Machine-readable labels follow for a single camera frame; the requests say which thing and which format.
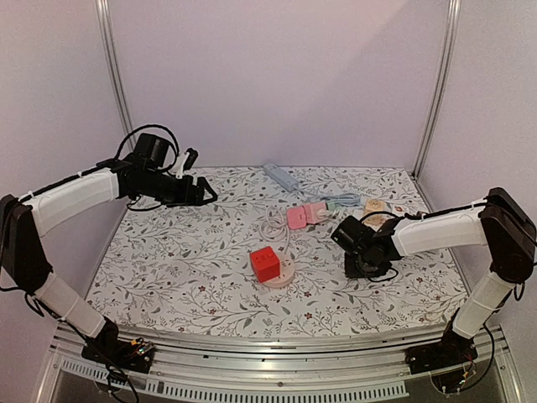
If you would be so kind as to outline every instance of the round white object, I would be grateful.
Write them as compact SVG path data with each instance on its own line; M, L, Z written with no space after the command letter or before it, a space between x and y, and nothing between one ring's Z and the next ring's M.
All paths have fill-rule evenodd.
M263 285L270 288L282 288L295 277L295 262L287 254L276 253L279 259L279 276L265 281Z

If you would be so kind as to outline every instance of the floral pattern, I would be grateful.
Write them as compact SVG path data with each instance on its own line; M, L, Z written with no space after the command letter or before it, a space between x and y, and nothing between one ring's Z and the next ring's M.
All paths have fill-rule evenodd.
M425 211L404 170L292 168L316 193L354 192ZM155 330L257 338L384 332L445 322L467 297L446 250L394 263L384 283L349 280L343 252L330 239L331 219L291 233L295 278L283 289L260 285L250 252L268 244L258 234L266 208L305 202L259 168L205 168L219 195L204 207L128 212L102 261L88 301L112 320ZM142 200L140 206L153 201ZM362 207L348 207L352 213Z

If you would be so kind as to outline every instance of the red cube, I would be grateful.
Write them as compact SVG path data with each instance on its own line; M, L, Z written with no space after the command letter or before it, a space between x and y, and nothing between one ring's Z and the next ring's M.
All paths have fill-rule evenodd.
M279 276L279 259L271 247L256 250L250 254L253 273L260 283Z

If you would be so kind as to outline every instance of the robotic arm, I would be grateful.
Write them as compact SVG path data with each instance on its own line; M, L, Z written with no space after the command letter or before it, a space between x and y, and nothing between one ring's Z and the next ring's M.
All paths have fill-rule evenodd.
M2 267L17 290L39 301L41 307L68 322L89 342L91 347L82 353L87 359L148 373L153 345L140 339L131 343L117 340L117 325L88 305L52 271L40 238L89 208L125 196L135 201L149 196L167 207L203 206L215 201L217 195L205 178L195 183L192 176L183 175L183 170L188 170L196 159L193 149L175 158L180 162L180 175L170 174L177 164L170 170L161 168L170 146L179 157L177 144L174 148L166 139L142 133L134 151L123 160L102 161L35 193L19 199L7 195L0 200Z
M332 239L345 252L349 278L385 275L391 262L439 248L488 245L490 272L476 285L466 303L453 315L438 343L410 348L406 362L413 374L462 364L475 359L473 337L487 319L522 285L534 268L535 225L502 188L471 205L422 216L388 220L377 232L347 217Z

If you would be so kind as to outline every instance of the white wall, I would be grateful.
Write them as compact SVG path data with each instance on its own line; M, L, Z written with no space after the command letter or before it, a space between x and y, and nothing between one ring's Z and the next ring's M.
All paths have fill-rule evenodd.
M433 95L447 0L116 0L136 125L199 165L403 166Z
M93 0L3 0L0 71L0 196L21 195L114 154L123 134ZM123 207L98 207L44 239L55 271L78 291L89 286ZM0 401L30 400L54 330L21 292L0 293Z
M446 96L422 185L437 208L508 190L537 222L537 3L462 2ZM458 253L474 285L488 270L486 249ZM528 401L537 395L537 280L499 321Z

